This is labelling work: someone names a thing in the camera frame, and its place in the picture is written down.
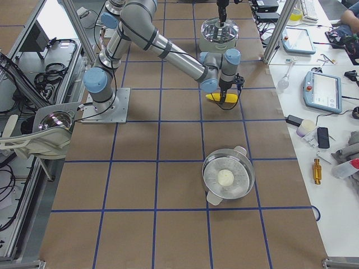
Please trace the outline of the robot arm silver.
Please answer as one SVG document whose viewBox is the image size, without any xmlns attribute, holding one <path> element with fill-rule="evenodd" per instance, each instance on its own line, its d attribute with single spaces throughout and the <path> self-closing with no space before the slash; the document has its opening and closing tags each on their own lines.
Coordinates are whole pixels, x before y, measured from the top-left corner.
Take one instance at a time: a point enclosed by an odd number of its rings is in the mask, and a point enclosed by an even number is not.
<svg viewBox="0 0 359 269">
<path fill-rule="evenodd" d="M 115 29 L 115 33 L 100 51 L 94 66 L 84 74 L 84 85 L 92 98 L 96 115 L 115 109 L 118 99 L 111 83 L 123 54 L 132 43 L 192 77 L 202 91 L 211 94 L 220 89 L 218 105 L 225 102 L 232 85 L 236 84 L 237 90 L 242 90 L 244 79 L 237 73 L 241 60 L 239 50 L 231 48 L 223 54 L 202 52 L 199 59 L 192 57 L 161 35 L 153 25 L 157 7 L 156 1 L 123 1 L 119 15 L 102 14 L 102 23 Z"/>
</svg>

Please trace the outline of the person forearm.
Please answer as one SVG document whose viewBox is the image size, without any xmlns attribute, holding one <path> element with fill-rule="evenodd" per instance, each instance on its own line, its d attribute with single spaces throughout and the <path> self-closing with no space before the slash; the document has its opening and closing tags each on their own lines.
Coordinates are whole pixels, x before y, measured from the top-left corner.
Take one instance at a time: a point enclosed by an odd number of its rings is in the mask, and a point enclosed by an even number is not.
<svg viewBox="0 0 359 269">
<path fill-rule="evenodd" d="M 346 10 L 341 18 L 341 23 L 349 25 L 350 27 L 358 27 L 358 18 L 351 10 Z"/>
</svg>

